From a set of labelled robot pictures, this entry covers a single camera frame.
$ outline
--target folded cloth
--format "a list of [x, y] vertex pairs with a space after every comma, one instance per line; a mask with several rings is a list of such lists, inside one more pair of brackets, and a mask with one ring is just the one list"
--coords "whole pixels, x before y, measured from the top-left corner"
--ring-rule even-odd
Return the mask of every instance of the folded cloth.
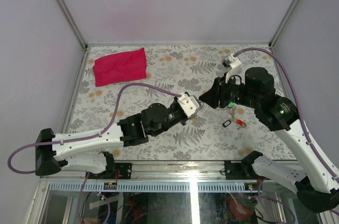
[[146, 78], [147, 60], [144, 48], [114, 53], [95, 60], [95, 86]]

